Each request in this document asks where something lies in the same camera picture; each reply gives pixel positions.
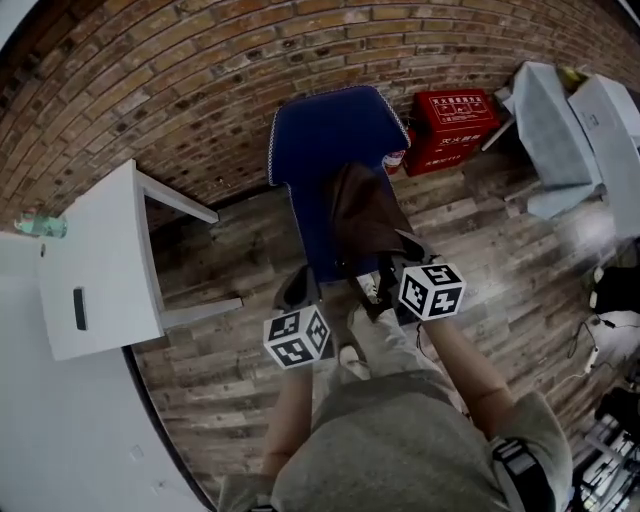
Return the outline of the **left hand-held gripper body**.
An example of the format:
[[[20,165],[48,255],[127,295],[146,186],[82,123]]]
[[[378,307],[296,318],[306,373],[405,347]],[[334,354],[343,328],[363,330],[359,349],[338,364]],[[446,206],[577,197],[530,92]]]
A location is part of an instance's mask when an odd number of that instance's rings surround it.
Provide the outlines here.
[[[320,309],[320,289],[313,270],[303,265],[274,298],[277,315],[264,321],[263,346],[282,369],[322,359],[331,330]]]

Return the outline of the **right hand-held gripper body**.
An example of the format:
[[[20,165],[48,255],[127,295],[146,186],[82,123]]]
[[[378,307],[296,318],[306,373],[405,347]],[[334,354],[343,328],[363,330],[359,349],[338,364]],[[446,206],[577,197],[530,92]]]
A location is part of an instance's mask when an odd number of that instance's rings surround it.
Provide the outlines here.
[[[430,321],[458,313],[466,281],[422,239],[397,230],[401,248],[382,254],[382,298],[399,321]]]

